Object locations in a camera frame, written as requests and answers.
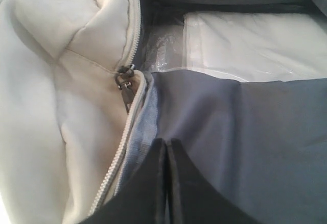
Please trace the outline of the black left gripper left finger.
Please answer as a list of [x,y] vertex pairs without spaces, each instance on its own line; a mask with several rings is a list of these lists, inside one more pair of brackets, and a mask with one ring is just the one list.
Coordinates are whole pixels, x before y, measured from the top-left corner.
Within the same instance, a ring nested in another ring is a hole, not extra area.
[[166,209],[166,153],[155,139],[132,178],[109,202],[84,220],[88,224],[164,223]]

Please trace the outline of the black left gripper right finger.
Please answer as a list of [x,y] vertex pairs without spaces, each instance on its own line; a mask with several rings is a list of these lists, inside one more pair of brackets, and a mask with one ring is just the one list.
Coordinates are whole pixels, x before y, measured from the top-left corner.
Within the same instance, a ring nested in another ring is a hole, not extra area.
[[259,223],[205,179],[180,140],[167,142],[167,156],[170,223]]

